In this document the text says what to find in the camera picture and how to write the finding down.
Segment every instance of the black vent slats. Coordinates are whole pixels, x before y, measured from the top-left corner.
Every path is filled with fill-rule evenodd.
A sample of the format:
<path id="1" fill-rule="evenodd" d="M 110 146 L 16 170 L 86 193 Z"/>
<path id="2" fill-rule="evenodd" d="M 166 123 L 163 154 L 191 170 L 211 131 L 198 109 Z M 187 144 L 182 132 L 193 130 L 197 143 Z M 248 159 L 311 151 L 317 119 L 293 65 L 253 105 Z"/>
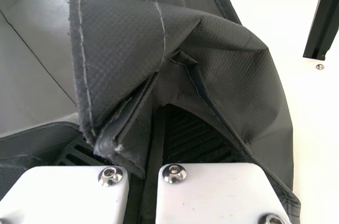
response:
<path id="1" fill-rule="evenodd" d="M 194 114 L 167 105 L 163 164 L 245 162 L 222 134 Z"/>
<path id="2" fill-rule="evenodd" d="M 55 166 L 110 166 L 111 161 L 93 153 L 83 137 L 73 140 L 54 161 Z"/>

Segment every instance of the gray fabric cover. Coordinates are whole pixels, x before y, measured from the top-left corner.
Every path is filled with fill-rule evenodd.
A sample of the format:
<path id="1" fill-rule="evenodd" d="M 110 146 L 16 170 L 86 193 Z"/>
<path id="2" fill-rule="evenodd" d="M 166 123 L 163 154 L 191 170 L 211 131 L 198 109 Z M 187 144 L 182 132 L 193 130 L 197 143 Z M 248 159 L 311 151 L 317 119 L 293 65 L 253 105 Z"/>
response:
<path id="1" fill-rule="evenodd" d="M 49 165 L 79 136 L 76 124 L 54 122 L 0 138 L 0 200 L 26 170 Z"/>
<path id="2" fill-rule="evenodd" d="M 70 0 L 81 129 L 96 154 L 144 178 L 152 110 L 180 106 L 231 134 L 299 223 L 292 124 L 278 73 L 268 47 L 240 25 L 230 3 L 224 7 L 220 0 Z"/>

